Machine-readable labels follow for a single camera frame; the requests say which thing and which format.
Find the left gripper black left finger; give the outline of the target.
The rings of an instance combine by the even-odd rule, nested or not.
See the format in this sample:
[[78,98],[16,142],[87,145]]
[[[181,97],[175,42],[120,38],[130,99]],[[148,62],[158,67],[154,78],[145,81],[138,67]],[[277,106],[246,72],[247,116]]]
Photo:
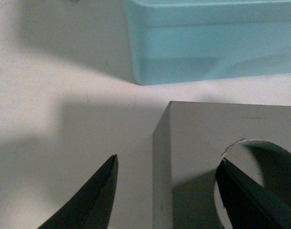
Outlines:
[[118,157],[112,155],[41,229],[108,228],[118,176]]

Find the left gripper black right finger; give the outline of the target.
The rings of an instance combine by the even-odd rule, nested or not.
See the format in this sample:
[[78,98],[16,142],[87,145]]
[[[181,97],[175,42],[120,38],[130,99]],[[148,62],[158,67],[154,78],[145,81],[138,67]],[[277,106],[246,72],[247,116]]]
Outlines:
[[291,229],[291,208],[227,159],[216,181],[234,229]]

